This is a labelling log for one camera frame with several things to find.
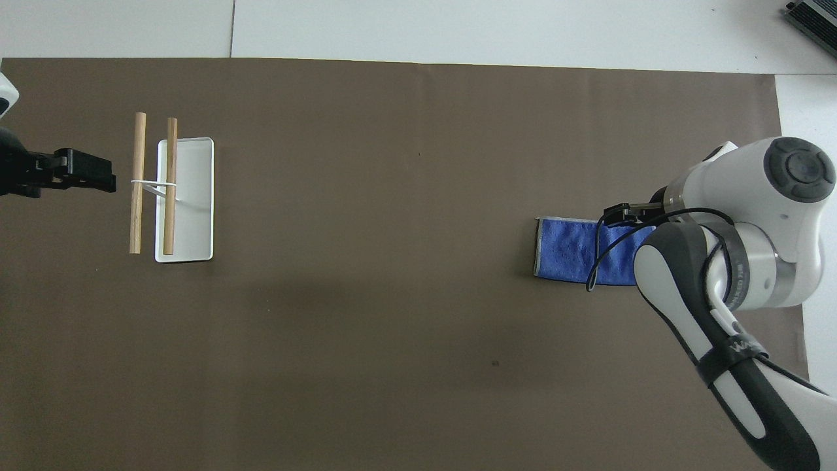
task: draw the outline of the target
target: wooden rod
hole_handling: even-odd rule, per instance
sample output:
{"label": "wooden rod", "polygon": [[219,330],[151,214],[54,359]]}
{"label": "wooden rod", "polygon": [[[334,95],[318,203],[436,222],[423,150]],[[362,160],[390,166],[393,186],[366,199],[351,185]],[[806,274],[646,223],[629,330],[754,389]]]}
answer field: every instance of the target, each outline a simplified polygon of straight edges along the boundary
{"label": "wooden rod", "polygon": [[[134,180],[142,180],[146,164],[146,114],[134,117]],[[142,184],[135,182],[131,189],[131,241],[128,253],[140,253],[142,235]]]}
{"label": "wooden rod", "polygon": [[[166,153],[166,181],[177,183],[177,118],[168,118],[168,150]],[[166,187],[166,222],[162,238],[163,255],[174,254],[174,200],[177,187]]]}

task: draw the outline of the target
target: velcro strap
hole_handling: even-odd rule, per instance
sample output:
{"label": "velcro strap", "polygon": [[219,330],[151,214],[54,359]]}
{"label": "velcro strap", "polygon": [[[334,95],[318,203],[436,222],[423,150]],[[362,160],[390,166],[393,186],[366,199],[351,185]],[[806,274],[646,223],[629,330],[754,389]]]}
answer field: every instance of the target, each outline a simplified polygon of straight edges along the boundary
{"label": "velcro strap", "polygon": [[706,383],[706,387],[709,387],[724,371],[748,358],[759,355],[768,356],[768,352],[755,337],[750,334],[733,335],[726,342],[716,345],[703,355],[703,358],[697,362],[697,373]]}

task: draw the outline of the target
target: dark gray round cap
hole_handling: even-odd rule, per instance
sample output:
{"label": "dark gray round cap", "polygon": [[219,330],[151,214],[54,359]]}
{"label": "dark gray round cap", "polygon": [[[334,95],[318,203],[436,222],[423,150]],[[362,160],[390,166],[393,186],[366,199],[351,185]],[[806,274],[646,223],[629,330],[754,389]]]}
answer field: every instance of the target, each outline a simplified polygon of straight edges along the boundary
{"label": "dark gray round cap", "polygon": [[829,156],[798,137],[773,140],[764,153],[764,173],[779,193],[801,203],[822,201],[834,189]]}

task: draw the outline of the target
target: black vent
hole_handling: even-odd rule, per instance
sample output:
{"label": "black vent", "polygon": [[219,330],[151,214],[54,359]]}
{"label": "black vent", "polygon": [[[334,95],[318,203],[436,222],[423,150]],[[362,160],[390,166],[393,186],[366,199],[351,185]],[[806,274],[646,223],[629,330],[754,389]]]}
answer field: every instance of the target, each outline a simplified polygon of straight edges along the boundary
{"label": "black vent", "polygon": [[[817,5],[828,10],[829,13],[837,12],[837,5],[830,0],[814,0]],[[807,34],[811,39],[822,45],[833,56],[837,57],[837,26],[834,21],[837,18],[824,17],[814,8],[805,2],[797,3],[788,10],[788,21]]]}

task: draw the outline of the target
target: blue cloth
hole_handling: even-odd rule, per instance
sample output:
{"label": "blue cloth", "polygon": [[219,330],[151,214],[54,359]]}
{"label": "blue cloth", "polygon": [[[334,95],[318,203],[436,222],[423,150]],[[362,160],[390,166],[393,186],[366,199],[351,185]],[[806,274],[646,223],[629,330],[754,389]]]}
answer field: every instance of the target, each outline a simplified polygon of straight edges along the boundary
{"label": "blue cloth", "polygon": [[[602,225],[599,250],[632,228]],[[654,230],[646,227],[617,245],[598,266],[597,283],[635,285],[634,256]],[[538,218],[535,248],[535,276],[562,282],[584,283],[596,260],[596,221],[556,217]]]}

